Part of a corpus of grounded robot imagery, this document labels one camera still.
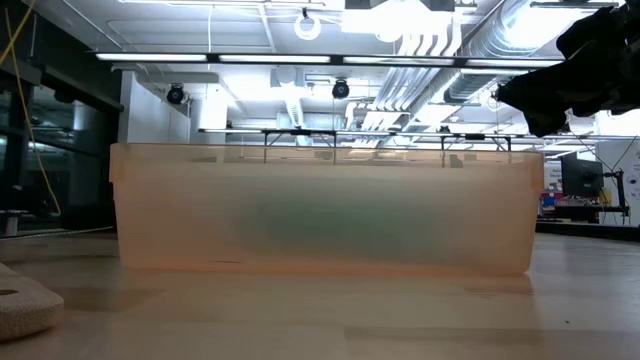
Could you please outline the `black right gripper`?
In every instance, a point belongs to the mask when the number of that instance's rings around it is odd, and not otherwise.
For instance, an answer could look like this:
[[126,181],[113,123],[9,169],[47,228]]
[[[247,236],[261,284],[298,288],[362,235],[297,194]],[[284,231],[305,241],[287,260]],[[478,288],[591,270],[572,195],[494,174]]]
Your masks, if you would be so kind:
[[[590,116],[602,110],[622,115],[640,108],[640,32],[620,31],[608,39],[591,40],[574,59],[583,65],[562,62],[516,76],[498,87],[495,98],[521,110],[529,133],[536,137],[557,133],[569,110]],[[584,94],[578,100],[581,89]]]

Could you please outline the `black computer monitor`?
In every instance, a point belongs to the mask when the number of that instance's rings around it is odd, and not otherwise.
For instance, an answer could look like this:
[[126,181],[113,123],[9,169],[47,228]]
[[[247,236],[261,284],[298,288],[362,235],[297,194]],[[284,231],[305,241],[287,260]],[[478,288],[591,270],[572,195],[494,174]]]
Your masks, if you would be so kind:
[[562,156],[560,160],[564,195],[599,196],[603,187],[603,166],[600,162],[579,159],[575,153]]

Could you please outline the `white poster board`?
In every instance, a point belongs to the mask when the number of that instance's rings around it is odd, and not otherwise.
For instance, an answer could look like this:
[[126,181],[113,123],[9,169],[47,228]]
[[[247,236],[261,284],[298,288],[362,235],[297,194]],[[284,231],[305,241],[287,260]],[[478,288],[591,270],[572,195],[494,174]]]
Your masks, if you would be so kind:
[[640,138],[635,140],[611,140],[596,145],[596,154],[603,162],[605,172],[623,172],[624,202],[629,214],[605,215],[601,223],[640,227]]

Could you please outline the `cluttered black desk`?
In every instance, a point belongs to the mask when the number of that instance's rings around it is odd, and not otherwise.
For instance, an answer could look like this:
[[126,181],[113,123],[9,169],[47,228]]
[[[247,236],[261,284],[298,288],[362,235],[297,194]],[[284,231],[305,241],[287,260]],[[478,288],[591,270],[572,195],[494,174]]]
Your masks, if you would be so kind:
[[614,206],[601,197],[565,196],[557,192],[543,192],[539,197],[539,220],[596,224],[613,213],[628,216],[630,207]]

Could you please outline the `black monitor stand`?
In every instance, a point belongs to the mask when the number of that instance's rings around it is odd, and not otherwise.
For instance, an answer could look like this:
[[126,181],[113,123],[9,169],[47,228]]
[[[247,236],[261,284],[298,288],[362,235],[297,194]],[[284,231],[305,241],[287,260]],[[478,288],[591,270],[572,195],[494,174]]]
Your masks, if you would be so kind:
[[630,207],[627,204],[625,192],[624,192],[624,171],[616,170],[613,172],[604,172],[604,178],[613,178],[614,185],[617,189],[617,198],[618,205],[617,206],[606,206],[604,208],[605,213],[621,213],[623,217],[630,217]]

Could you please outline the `translucent orange plastic bin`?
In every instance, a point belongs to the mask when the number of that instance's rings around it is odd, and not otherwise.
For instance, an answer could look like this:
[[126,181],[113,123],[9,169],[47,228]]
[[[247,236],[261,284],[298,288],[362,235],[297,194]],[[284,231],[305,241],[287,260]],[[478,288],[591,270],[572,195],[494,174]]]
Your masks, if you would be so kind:
[[120,259],[135,269],[521,274],[535,152],[115,144]]

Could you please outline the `beige speckled rounded pad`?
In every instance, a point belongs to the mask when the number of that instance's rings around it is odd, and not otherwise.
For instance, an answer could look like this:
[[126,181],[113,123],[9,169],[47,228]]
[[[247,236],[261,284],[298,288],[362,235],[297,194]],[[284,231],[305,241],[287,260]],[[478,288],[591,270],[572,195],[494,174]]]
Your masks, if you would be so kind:
[[48,330],[63,312],[60,295],[0,263],[0,342]]

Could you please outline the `distant black gantry frame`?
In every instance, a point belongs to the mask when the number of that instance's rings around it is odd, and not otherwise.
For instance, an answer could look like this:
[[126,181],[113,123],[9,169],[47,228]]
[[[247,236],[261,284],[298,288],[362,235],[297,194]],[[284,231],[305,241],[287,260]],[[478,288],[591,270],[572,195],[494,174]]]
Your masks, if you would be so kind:
[[512,140],[514,138],[523,138],[523,135],[500,135],[500,134],[483,134],[483,133],[428,133],[428,132],[397,132],[397,131],[348,131],[348,130],[323,130],[323,129],[254,129],[254,128],[225,128],[225,129],[208,129],[199,128],[199,133],[206,134],[261,134],[263,136],[263,162],[267,161],[266,148],[274,145],[278,139],[284,135],[291,136],[304,136],[304,137],[320,137],[325,141],[326,137],[332,137],[333,141],[328,142],[328,147],[333,148],[334,152],[338,148],[338,138],[345,136],[352,136],[356,138],[395,138],[395,137],[409,137],[409,138],[437,138],[440,141],[440,150],[446,152],[445,140],[447,138],[462,139],[467,141],[484,141],[492,140],[498,148],[501,148],[499,139],[506,142],[506,151],[512,151]]

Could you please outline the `short silver metal post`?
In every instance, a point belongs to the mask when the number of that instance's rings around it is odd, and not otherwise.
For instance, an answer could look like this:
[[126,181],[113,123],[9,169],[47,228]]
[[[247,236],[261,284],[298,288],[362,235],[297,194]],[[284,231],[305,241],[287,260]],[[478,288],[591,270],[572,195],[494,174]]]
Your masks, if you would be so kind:
[[24,214],[24,210],[0,209],[0,237],[16,236],[19,219]]

